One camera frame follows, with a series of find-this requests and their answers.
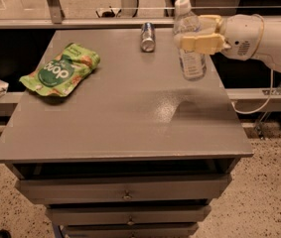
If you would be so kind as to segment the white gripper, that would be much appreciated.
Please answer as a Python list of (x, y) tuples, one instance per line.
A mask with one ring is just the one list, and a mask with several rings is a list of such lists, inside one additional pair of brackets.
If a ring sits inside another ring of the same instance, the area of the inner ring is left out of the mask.
[[(264, 20), (257, 14), (238, 14), (226, 18), (224, 22), (220, 15), (200, 15), (199, 20), (201, 32), (209, 35), (180, 35), (178, 44), (182, 50), (205, 55), (221, 52), (229, 59), (249, 60), (263, 36)], [(222, 35), (213, 34), (219, 30)]]

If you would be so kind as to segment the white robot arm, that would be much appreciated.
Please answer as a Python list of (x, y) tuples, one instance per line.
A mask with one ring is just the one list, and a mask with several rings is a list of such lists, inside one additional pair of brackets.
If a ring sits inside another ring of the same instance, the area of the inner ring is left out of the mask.
[(199, 16), (202, 28), (177, 34), (178, 48), (205, 55), (222, 53), (233, 60), (260, 60), (281, 72), (281, 20), (254, 15)]

